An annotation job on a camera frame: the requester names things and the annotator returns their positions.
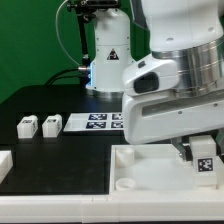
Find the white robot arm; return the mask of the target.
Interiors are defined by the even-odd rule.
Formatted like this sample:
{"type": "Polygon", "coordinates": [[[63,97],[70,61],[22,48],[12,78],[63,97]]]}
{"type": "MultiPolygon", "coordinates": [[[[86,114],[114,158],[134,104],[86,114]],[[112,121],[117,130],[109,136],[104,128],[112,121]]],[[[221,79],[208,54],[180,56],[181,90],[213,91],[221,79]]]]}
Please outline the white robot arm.
{"type": "Polygon", "coordinates": [[[130,26],[113,8],[97,11],[96,57],[88,91],[121,95],[132,145],[170,140],[186,161],[184,137],[215,130],[224,153],[224,0],[130,0],[133,20],[150,32],[150,54],[131,58],[130,26]]]}

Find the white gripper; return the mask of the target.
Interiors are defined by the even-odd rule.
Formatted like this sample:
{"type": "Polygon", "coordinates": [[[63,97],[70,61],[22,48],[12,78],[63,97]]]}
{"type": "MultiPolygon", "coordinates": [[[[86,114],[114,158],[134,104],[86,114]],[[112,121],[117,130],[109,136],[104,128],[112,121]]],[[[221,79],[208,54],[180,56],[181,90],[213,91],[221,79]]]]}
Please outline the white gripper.
{"type": "Polygon", "coordinates": [[[156,59],[150,54],[124,71],[123,83],[128,143],[172,139],[187,162],[192,152],[180,136],[222,128],[215,141],[224,155],[224,61],[220,56],[156,59]]]}

